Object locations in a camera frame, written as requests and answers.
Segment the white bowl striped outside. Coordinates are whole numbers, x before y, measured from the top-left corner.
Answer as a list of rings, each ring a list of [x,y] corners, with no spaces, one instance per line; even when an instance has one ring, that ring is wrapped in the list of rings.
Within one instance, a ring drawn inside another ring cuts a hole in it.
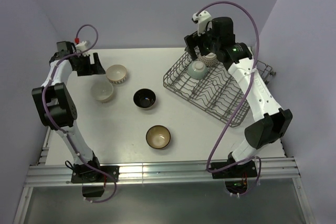
[[[112,84],[125,82],[127,74],[127,69],[123,65],[112,65],[106,70],[106,77]]]

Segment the red patterned bowl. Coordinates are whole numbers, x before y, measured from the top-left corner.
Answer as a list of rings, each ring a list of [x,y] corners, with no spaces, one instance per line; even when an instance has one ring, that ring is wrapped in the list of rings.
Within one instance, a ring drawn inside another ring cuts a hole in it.
[[[198,56],[199,61],[203,62],[207,67],[213,67],[218,63],[217,56],[214,53],[210,53],[206,56]]]

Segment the light green bowl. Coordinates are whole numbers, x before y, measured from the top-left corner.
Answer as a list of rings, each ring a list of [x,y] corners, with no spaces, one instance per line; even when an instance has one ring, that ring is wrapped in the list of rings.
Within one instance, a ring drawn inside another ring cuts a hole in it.
[[[193,61],[188,66],[187,74],[196,80],[203,79],[207,74],[207,66],[201,61]]]

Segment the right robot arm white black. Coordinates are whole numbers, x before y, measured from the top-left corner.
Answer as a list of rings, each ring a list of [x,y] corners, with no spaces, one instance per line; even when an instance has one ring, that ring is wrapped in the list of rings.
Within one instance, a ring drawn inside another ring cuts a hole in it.
[[[196,50],[202,56],[213,53],[239,85],[242,102],[248,102],[253,114],[254,123],[245,128],[244,140],[228,156],[228,173],[237,177],[261,148],[283,137],[293,115],[271,95],[256,67],[257,55],[245,43],[236,42],[231,18],[195,14],[192,21],[197,31],[184,38],[192,59]]]

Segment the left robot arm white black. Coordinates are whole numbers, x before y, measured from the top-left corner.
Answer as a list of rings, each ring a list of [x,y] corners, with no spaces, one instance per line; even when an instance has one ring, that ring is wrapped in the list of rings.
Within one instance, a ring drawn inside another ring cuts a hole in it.
[[[98,54],[93,53],[91,60],[89,49],[88,41],[58,42],[46,80],[31,94],[42,124],[54,130],[72,154],[73,162],[66,161],[66,166],[73,175],[96,182],[102,176],[102,168],[78,129],[77,109],[66,86],[72,72],[79,77],[105,74]]]

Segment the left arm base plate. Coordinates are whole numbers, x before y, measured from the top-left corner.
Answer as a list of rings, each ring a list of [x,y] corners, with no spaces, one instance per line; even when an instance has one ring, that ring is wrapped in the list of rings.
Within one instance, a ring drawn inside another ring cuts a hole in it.
[[[75,172],[71,176],[72,184],[82,184],[82,183],[112,183],[113,181],[117,182],[119,178],[119,166],[115,165],[107,165],[100,166],[99,169],[112,177],[105,178],[105,176],[101,173],[97,173],[95,171],[89,171],[86,167],[87,171],[85,173]]]

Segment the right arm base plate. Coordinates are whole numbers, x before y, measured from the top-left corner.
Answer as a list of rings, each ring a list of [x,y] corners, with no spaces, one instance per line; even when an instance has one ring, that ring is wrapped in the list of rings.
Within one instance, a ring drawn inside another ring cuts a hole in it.
[[[228,161],[211,162],[208,165],[209,170],[218,170],[229,165]],[[233,178],[255,178],[258,171],[254,161],[249,161],[246,164],[235,165],[226,170],[212,173],[212,179],[233,179]]]

